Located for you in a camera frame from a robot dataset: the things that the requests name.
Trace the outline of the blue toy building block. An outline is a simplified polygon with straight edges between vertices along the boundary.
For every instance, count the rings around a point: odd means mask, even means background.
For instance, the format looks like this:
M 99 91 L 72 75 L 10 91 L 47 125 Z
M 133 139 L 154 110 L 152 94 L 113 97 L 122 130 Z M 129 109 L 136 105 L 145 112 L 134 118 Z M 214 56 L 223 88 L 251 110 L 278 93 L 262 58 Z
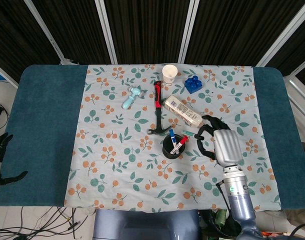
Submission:
M 185 82 L 184 86 L 190 94 L 193 94 L 203 88 L 202 82 L 199 80 L 197 75 L 189 77 Z

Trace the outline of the red capped marker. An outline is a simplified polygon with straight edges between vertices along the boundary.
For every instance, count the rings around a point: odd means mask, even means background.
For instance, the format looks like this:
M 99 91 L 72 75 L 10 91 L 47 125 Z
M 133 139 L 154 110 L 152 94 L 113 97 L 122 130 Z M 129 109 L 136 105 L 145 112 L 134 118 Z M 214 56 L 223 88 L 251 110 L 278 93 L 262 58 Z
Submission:
M 188 140 L 189 138 L 187 136 L 184 136 L 182 138 L 182 140 L 176 144 L 176 146 L 171 150 L 170 154 L 174 155 L 174 154 L 179 154 L 179 149 L 186 143 L 186 141 Z

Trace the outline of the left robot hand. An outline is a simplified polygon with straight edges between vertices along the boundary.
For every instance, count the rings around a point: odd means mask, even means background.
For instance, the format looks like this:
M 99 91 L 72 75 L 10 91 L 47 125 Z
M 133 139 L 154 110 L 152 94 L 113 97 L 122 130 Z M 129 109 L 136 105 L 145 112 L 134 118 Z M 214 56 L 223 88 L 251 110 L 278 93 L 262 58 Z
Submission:
M 0 136 L 0 186 L 7 185 L 10 183 L 18 182 L 22 180 L 28 173 L 28 171 L 23 171 L 18 176 L 2 178 L 1 168 L 6 153 L 6 148 L 9 141 L 13 138 L 13 135 L 9 135 L 7 132 Z

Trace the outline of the white rectangular package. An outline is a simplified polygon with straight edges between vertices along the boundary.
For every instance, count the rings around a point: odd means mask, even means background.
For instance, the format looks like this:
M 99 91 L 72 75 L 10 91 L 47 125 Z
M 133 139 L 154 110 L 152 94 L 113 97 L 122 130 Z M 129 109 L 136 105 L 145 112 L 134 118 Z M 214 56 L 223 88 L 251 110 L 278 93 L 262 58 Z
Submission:
M 187 107 L 174 95 L 164 101 L 164 107 L 181 118 L 187 125 L 193 128 L 200 128 L 204 122 L 200 114 Z

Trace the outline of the teal table cover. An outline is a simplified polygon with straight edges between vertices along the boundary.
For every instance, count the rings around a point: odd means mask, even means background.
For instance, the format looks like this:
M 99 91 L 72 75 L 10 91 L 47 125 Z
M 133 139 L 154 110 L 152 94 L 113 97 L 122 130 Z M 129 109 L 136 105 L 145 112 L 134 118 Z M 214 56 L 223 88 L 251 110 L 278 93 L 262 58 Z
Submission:
M 64 205 L 90 65 L 31 65 L 21 75 L 6 132 L 0 206 Z M 252 67 L 262 130 L 281 209 L 305 209 L 305 152 L 280 71 Z

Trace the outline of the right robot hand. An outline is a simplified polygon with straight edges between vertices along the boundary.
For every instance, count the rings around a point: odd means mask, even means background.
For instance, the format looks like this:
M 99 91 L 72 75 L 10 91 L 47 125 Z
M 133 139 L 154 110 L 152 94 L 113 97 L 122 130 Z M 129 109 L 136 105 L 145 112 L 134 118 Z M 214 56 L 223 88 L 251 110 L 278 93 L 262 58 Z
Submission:
M 203 124 L 197 134 L 194 135 L 200 153 L 216 160 L 223 168 L 240 164 L 243 156 L 236 132 L 217 117 L 204 115 L 202 119 L 209 121 L 210 124 Z M 204 148 L 202 143 L 204 140 L 203 132 L 207 132 L 213 137 L 213 152 Z

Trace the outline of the blue robot torso base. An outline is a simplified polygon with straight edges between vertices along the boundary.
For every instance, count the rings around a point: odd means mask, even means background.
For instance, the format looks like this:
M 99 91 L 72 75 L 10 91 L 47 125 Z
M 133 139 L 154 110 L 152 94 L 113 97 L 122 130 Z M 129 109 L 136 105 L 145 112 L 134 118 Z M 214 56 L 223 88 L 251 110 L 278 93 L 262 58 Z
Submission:
M 197 210 L 97 210 L 92 240 L 200 240 Z

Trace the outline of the white paper cup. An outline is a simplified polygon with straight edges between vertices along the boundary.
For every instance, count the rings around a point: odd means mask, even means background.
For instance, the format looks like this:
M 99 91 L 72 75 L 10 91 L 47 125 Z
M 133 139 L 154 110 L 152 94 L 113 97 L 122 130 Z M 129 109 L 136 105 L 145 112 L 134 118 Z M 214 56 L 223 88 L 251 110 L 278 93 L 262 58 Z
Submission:
M 178 69 L 173 64 L 167 64 L 162 68 L 163 82 L 171 85 L 178 74 Z

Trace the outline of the light blue toy hammer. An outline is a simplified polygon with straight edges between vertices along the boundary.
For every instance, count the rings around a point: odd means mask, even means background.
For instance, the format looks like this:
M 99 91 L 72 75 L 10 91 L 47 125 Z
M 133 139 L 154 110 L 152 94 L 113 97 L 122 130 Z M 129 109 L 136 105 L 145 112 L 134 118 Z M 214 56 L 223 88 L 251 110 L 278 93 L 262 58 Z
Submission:
M 128 91 L 131 92 L 131 95 L 123 102 L 122 108 L 128 109 L 133 102 L 135 101 L 136 97 L 142 98 L 145 94 L 145 92 L 138 87 L 130 86 L 128 88 Z

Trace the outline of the floral patterned tablecloth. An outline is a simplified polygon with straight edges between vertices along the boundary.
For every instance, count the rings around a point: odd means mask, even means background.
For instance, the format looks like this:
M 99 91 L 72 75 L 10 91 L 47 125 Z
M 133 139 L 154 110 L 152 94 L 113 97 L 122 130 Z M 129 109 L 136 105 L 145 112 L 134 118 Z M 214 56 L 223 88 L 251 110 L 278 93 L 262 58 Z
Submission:
M 154 83 L 163 78 L 161 64 L 89 65 L 86 72 L 64 205 L 157 213 L 219 209 L 226 205 L 216 187 L 223 168 L 203 156 L 190 138 L 183 152 L 168 159 L 165 135 L 156 127 Z M 281 208 L 269 158 L 250 66 L 177 65 L 173 95 L 201 115 L 217 117 L 236 132 L 240 166 L 257 211 Z M 198 76 L 202 89 L 190 94 L 185 81 Z M 128 109 L 123 102 L 130 86 L 144 91 Z

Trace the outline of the red black claw hammer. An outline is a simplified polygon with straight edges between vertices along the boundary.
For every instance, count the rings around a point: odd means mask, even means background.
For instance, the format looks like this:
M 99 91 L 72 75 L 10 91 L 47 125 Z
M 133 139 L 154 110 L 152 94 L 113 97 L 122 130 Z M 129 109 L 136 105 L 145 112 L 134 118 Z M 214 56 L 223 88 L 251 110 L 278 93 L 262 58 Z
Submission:
M 155 97 L 154 97 L 154 103 L 155 103 L 155 112 L 156 112 L 156 128 L 155 129 L 148 129 L 147 134 L 152 135 L 161 135 L 168 131 L 171 126 L 168 128 L 163 129 L 162 128 L 162 81 L 158 80 L 154 83 L 154 88 L 155 88 Z

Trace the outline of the blue capped marker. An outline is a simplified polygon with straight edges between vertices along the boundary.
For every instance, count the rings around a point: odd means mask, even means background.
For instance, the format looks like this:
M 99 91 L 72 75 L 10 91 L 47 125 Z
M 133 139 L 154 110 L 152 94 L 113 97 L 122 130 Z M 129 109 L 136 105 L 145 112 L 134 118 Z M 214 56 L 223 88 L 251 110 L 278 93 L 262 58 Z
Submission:
M 169 130 L 169 135 L 170 135 L 170 138 L 171 138 L 173 147 L 175 148 L 176 145 L 177 145 L 177 141 L 176 141 L 176 137 L 175 137 L 175 134 L 174 134 L 173 129 L 170 129 L 170 130 Z

